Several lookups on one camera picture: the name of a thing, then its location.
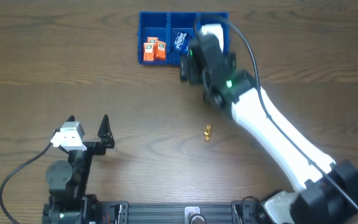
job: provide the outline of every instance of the blue bin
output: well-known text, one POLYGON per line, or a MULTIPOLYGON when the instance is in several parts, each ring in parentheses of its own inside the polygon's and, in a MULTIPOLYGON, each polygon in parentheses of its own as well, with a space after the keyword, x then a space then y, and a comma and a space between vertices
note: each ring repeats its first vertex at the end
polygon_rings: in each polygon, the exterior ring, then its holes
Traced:
MULTIPOLYGON (((229 18, 227 12, 139 12, 139 31, 137 43, 137 59, 143 65, 179 65, 180 55, 172 51, 178 31, 188 33, 191 38, 196 38, 193 24, 197 17, 203 14, 214 14, 229 18), (165 61, 155 60, 153 62, 143 61, 143 43, 148 37, 158 37, 159 40, 167 43, 167 58, 165 61)), ((202 20, 197 24, 200 29, 204 24, 219 23, 218 21, 202 20)), ((223 54, 229 52, 229 27, 222 24, 223 28, 223 54)))

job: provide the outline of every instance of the blue plastic container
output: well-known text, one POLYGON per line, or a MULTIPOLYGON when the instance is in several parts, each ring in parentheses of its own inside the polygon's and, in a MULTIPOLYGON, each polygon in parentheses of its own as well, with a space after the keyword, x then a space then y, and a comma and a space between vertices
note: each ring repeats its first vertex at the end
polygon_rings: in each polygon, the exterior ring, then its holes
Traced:
MULTIPOLYGON (((172 51, 178 31, 188 33, 195 38, 193 30, 194 20, 203 14, 214 14, 229 18, 227 12, 139 12, 139 31, 137 41, 137 58, 143 65, 179 65, 180 55, 172 51), (158 37, 159 40, 167 43, 167 58, 165 61, 155 60, 153 62, 143 61, 143 43, 148 37, 158 37)), ((219 23, 217 21, 202 20, 197 24, 200 29, 204 24, 219 23)), ((223 28, 223 54, 229 52, 229 27, 222 24, 223 28)))

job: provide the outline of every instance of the brown tabletop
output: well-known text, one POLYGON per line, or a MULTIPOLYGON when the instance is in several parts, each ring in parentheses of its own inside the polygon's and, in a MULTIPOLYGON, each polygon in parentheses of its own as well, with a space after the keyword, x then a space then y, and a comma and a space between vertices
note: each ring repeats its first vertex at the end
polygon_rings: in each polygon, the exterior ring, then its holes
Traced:
MULTIPOLYGON (((137 61, 139 11, 227 11, 248 36, 276 107, 322 151, 358 168, 358 1, 0 1, 0 184, 73 114, 116 148, 94 157, 89 194, 129 202, 230 202, 291 190, 255 139, 203 103, 176 67, 137 61), (212 125, 211 142, 203 131, 212 125)), ((238 68, 252 71, 231 34, 238 68)), ((21 223, 40 223, 53 148, 6 185, 21 223)), ((351 221, 357 223, 358 216, 351 221)), ((0 208, 0 223, 9 223, 0 208)))

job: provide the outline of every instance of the orange tic tac box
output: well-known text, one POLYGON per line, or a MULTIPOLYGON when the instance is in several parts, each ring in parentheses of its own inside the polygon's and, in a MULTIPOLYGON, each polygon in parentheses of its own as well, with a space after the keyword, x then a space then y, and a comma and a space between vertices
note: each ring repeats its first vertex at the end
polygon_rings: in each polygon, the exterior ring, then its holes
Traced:
POLYGON ((154 61, 155 55, 155 44, 144 43, 143 44, 143 61, 150 62, 154 61))
POLYGON ((155 58, 159 60, 165 60, 167 57, 167 43, 157 41, 157 49, 155 52, 155 58))
POLYGON ((158 41, 158 37, 148 37, 147 38, 147 43, 151 43, 154 44, 158 41))

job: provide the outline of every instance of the gold candy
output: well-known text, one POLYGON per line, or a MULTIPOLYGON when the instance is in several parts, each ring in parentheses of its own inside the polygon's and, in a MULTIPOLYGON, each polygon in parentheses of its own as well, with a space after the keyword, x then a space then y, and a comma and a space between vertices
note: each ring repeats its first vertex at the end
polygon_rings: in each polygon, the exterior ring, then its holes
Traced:
POLYGON ((205 141, 209 141, 209 136, 211 135, 211 125, 207 124, 206 129, 204 131, 205 141))

